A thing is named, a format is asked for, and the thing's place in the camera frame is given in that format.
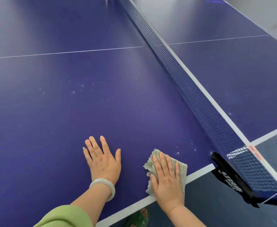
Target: foot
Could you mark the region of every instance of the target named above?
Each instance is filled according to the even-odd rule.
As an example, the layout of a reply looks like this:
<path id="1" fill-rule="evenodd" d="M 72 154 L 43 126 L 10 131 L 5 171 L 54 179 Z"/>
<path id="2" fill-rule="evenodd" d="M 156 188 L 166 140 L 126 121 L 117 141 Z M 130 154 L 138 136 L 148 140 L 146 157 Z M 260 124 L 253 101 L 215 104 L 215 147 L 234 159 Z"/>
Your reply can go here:
<path id="1" fill-rule="evenodd" d="M 148 221 L 148 211 L 146 208 L 142 208 L 140 210 L 140 212 L 142 213 L 142 215 L 144 216 L 144 218 L 146 218 L 146 220 Z"/>

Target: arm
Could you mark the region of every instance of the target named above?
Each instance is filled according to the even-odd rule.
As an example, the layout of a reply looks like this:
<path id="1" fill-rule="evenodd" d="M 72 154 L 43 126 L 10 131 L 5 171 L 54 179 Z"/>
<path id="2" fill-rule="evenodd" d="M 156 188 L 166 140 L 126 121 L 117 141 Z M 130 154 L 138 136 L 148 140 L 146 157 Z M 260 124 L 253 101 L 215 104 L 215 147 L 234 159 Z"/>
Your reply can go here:
<path id="1" fill-rule="evenodd" d="M 101 143 L 103 152 L 93 137 L 89 137 L 85 141 L 88 149 L 83 148 L 83 153 L 90 167 L 91 178 L 92 181 L 104 178 L 115 185 L 121 173 L 121 149 L 116 151 L 114 158 L 103 136 L 101 136 Z M 98 183 L 83 193 L 71 205 L 82 208 L 95 226 L 110 194 L 111 191 L 108 186 Z"/>
<path id="2" fill-rule="evenodd" d="M 158 174 L 158 182 L 155 175 L 151 175 L 151 184 L 161 209 L 167 214 L 175 227 L 205 227 L 205 225 L 189 211 L 183 202 L 183 193 L 179 174 L 178 162 L 175 164 L 175 172 L 171 159 L 160 153 L 161 166 L 156 156 L 153 162 Z"/>

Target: person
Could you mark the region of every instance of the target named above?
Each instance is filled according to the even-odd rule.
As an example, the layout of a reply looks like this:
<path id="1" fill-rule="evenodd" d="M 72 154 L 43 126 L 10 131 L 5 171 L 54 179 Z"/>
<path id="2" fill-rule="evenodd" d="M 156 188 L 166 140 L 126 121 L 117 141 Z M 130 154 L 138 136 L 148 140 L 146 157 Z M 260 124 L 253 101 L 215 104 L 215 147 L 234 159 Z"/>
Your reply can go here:
<path id="1" fill-rule="evenodd" d="M 106 179 L 113 185 L 118 181 L 121 172 L 121 149 L 111 154 L 106 139 L 101 136 L 102 149 L 94 137 L 85 141 L 87 148 L 83 153 L 91 170 L 92 181 Z M 151 175 L 151 184 L 160 208 L 165 212 L 175 227 L 205 227 L 205 225 L 185 206 L 180 183 L 178 162 L 173 170 L 170 157 L 160 153 L 160 162 L 153 156 L 158 174 Z M 70 205 L 59 206 L 47 213 L 34 227 L 95 227 L 105 202 L 111 195 L 108 185 L 97 183 L 78 197 Z M 134 213 L 125 227 L 145 227 L 149 214 L 146 208 Z"/>

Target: green shirt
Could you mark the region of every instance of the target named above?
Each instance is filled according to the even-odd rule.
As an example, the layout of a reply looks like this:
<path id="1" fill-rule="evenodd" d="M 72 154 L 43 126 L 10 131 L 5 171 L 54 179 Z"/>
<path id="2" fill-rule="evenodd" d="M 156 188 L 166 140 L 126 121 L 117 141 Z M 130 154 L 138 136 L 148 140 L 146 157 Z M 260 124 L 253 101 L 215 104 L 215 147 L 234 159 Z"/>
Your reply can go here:
<path id="1" fill-rule="evenodd" d="M 51 210 L 34 227 L 92 227 L 92 222 L 80 207 L 65 205 Z"/>

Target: forearm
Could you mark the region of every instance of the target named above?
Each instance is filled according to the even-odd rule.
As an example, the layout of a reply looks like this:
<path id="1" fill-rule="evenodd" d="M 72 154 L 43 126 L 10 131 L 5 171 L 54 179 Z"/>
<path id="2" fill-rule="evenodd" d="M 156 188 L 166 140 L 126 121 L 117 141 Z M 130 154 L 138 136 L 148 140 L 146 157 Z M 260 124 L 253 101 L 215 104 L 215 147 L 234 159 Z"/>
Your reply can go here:
<path id="1" fill-rule="evenodd" d="M 83 193 L 71 205 L 78 206 L 86 211 L 93 226 L 95 226 L 110 194 L 111 191 L 108 186 L 98 183 Z"/>
<path id="2" fill-rule="evenodd" d="M 177 206 L 173 208 L 167 215 L 175 227 L 206 227 L 185 206 Z"/>

